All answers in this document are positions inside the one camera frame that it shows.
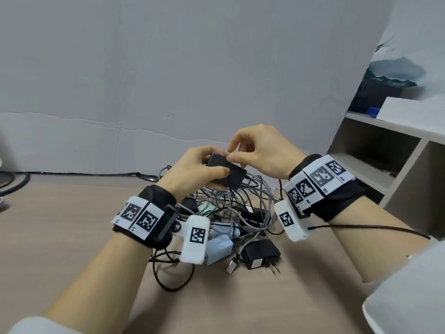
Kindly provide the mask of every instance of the right hand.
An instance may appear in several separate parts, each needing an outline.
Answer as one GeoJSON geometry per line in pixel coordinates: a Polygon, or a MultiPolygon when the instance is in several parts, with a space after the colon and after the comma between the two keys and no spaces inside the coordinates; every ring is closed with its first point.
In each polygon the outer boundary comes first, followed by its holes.
{"type": "Polygon", "coordinates": [[[289,179],[292,170],[306,155],[273,126],[259,124],[237,131],[230,141],[227,160],[250,165],[276,179],[289,179]]]}

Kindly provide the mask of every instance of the white shelf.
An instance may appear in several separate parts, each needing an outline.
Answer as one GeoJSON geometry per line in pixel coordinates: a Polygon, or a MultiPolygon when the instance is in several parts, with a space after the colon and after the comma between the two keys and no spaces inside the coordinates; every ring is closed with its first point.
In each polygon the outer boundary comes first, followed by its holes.
{"type": "Polygon", "coordinates": [[[394,182],[394,178],[389,174],[384,173],[383,171],[351,156],[350,154],[330,153],[330,155],[356,178],[360,179],[382,194],[386,194],[386,191],[388,191],[394,182]]]}
{"type": "Polygon", "coordinates": [[[419,138],[425,138],[430,141],[435,141],[439,144],[445,144],[445,136],[437,134],[435,132],[420,130],[418,128],[412,128],[407,125],[395,124],[391,122],[381,121],[379,119],[372,118],[368,115],[364,115],[356,112],[347,112],[345,118],[353,119],[354,121],[359,121],[374,126],[379,126],[381,128],[387,128],[388,130],[397,131],[402,134],[407,134],[419,138]]]}

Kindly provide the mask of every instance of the gray wall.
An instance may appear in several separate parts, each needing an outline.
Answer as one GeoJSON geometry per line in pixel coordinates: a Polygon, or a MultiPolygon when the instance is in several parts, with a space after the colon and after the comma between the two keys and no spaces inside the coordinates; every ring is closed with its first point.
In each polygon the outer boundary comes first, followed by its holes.
{"type": "Polygon", "coordinates": [[[155,173],[275,125],[325,153],[391,0],[0,0],[0,157],[155,173]]]}

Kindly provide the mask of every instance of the wooden desk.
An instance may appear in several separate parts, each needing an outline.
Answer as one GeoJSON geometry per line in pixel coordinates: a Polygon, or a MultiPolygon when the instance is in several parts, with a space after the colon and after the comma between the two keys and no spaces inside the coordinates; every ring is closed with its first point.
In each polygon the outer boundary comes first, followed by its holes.
{"type": "MultiPolygon", "coordinates": [[[[111,236],[114,214],[140,191],[39,181],[7,196],[11,206],[0,212],[0,332],[39,314],[76,278],[111,236]]],[[[367,287],[331,230],[299,243],[271,239],[282,253],[277,275],[242,266],[229,275],[226,258],[196,266],[190,284],[169,293],[150,264],[125,333],[372,333],[361,310],[367,287]]],[[[160,279],[174,286],[190,265],[162,268],[160,279]]]]}

